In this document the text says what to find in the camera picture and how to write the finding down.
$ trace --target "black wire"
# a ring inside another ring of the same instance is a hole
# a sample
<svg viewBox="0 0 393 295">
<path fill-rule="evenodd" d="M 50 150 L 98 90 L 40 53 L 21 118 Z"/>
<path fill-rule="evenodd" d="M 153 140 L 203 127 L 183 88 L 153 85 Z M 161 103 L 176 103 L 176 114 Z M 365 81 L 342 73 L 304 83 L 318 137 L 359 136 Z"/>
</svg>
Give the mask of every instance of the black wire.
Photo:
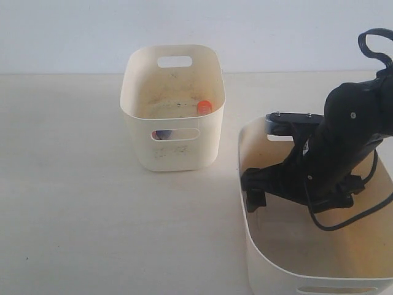
<svg viewBox="0 0 393 295">
<path fill-rule="evenodd" d="M 373 165 L 371 166 L 370 173 L 367 175 L 367 177 L 365 179 L 363 179 L 364 184 L 368 183 L 372 179 L 372 177 L 374 176 L 377 164 L 378 164 L 378 153 L 376 152 L 376 149 L 375 149 L 374 150 Z"/>
<path fill-rule="evenodd" d="M 374 172 L 375 172 L 374 163 L 377 162 L 377 161 L 378 161 L 378 155 L 377 155 L 377 153 L 375 152 L 375 153 L 374 153 L 373 167 L 372 167 L 372 170 L 371 170 L 371 172 L 370 172 L 371 177 L 372 177 L 372 174 L 374 174 Z M 363 211 L 363 212 L 361 212 L 361 213 L 359 213 L 359 214 L 357 214 L 357 215 L 355 215 L 355 216 L 353 216 L 353 217 L 351 217 L 351 218 L 345 220 L 344 222 L 341 222 L 341 223 L 336 224 L 336 225 L 334 225 L 334 226 L 324 226 L 324 225 L 322 225 L 322 224 L 318 221 L 318 219 L 317 219 L 316 216 L 315 216 L 315 213 L 314 213 L 314 210 L 313 210 L 313 206 L 312 206 L 312 204 L 311 204 L 311 200 L 310 200 L 309 194 L 308 194 L 308 188 L 307 188 L 306 178 L 304 178 L 303 184 L 304 184 L 304 187 L 305 187 L 305 193 L 306 193 L 307 202 L 308 202 L 308 211 L 309 211 L 309 213 L 310 213 L 310 215 L 311 215 L 311 219 L 314 221 L 315 225 L 316 225 L 318 228 L 320 228 L 320 229 L 322 229 L 322 230 L 324 230 L 324 231 L 327 231 L 327 232 L 332 232 L 332 231 L 334 231 L 334 230 L 342 229 L 343 227 L 346 227 L 346 226 L 348 226 L 348 225 L 354 223 L 355 221 L 358 221 L 358 220 L 360 220 L 360 219 L 362 219 L 362 218 L 364 218 L 364 217 L 366 217 L 366 216 L 368 216 L 368 215 L 370 215 L 370 214 L 372 214 L 372 213 L 375 213 L 375 212 L 377 212 L 378 210 L 380 210 L 380 209 L 382 209 L 382 208 L 388 206 L 388 205 L 393 201 L 393 193 L 391 193 L 391 194 L 390 194 L 385 200 L 383 200 L 381 203 L 379 203 L 379 204 L 375 205 L 374 207 L 371 207 L 370 209 L 367 209 L 367 210 L 365 210 L 365 211 Z"/>
</svg>

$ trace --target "white wall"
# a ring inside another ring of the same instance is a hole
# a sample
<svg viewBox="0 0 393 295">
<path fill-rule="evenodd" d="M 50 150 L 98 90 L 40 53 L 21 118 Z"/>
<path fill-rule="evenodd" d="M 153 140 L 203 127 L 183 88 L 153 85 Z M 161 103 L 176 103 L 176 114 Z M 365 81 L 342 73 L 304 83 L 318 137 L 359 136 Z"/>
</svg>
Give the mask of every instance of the white wall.
<svg viewBox="0 0 393 295">
<path fill-rule="evenodd" d="M 0 73 L 122 73 L 142 46 L 185 43 L 229 72 L 375 69 L 357 35 L 393 29 L 392 0 L 230 1 L 0 0 Z"/>
</svg>

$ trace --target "orange object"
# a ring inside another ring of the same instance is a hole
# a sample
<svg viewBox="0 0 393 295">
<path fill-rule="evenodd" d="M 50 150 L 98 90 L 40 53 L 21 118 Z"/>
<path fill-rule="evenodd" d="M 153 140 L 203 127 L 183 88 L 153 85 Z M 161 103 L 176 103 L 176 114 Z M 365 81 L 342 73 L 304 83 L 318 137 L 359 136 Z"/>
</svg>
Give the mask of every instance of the orange object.
<svg viewBox="0 0 393 295">
<path fill-rule="evenodd" d="M 213 107 L 208 100 L 201 100 L 197 105 L 196 105 L 196 110 L 198 111 L 198 115 L 203 116 L 203 115 L 208 115 L 212 113 Z"/>
</svg>

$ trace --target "white plastic bin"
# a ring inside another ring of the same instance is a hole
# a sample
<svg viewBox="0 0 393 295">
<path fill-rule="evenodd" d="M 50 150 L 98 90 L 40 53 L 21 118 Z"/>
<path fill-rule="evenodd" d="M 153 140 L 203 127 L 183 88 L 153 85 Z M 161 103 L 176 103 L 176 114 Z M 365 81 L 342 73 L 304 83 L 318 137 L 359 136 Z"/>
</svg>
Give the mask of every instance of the white plastic bin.
<svg viewBox="0 0 393 295">
<path fill-rule="evenodd" d="M 245 126 L 239 137 L 239 172 L 282 162 L 291 141 L 270 141 L 265 118 Z M 354 170 L 368 174 L 372 155 Z M 379 161 L 366 190 L 354 196 L 350 209 L 317 214 L 331 226 L 379 203 L 393 191 L 393 182 Z M 312 222 L 307 207 L 266 194 L 267 207 L 247 213 L 246 193 L 241 201 L 246 223 L 249 281 L 255 295 L 372 294 L 393 284 L 393 204 L 334 232 Z"/>
<path fill-rule="evenodd" d="M 210 101 L 212 113 L 198 116 L 202 100 Z M 210 48 L 152 46 L 138 50 L 128 62 L 120 107 L 136 155 L 149 170 L 194 170 L 213 163 L 224 104 L 219 60 Z M 155 140 L 157 130 L 171 130 L 171 137 Z"/>
</svg>

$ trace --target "table surface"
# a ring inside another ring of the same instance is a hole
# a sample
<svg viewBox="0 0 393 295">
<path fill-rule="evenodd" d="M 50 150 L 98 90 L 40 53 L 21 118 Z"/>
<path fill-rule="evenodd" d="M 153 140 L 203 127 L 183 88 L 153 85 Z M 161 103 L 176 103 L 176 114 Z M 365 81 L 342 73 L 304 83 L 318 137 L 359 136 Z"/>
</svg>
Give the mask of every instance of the table surface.
<svg viewBox="0 0 393 295">
<path fill-rule="evenodd" d="M 154 173 L 133 153 L 122 75 L 0 76 L 0 294 L 252 294 L 239 131 L 272 111 L 323 113 L 333 88 L 373 78 L 225 74 L 217 160 Z M 378 149 L 391 175 L 392 147 Z"/>
</svg>

